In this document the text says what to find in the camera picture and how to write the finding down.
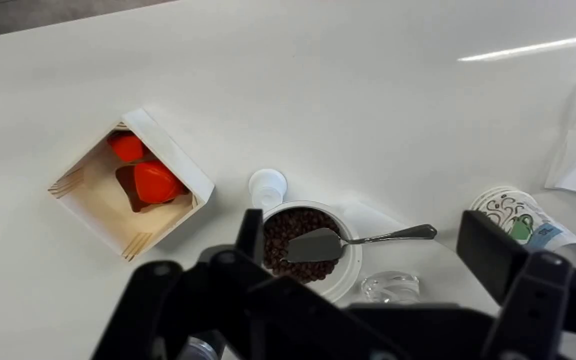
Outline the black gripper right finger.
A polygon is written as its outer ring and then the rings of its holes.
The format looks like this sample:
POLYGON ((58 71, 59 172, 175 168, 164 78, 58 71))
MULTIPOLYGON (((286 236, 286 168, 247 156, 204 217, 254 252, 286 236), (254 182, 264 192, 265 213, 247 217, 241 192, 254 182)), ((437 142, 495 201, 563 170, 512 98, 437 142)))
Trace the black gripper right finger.
POLYGON ((477 210, 461 213, 456 254, 498 305, 528 260, 528 251, 477 210))

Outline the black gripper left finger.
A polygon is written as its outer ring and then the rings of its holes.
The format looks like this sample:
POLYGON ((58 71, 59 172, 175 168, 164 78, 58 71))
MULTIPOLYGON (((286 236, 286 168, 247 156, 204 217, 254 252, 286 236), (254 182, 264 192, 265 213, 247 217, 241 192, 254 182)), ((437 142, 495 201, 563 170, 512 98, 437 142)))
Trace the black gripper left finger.
POLYGON ((264 257, 264 214, 260 208, 247 208, 240 223, 235 236, 235 251, 247 257, 254 262, 260 262, 264 257))

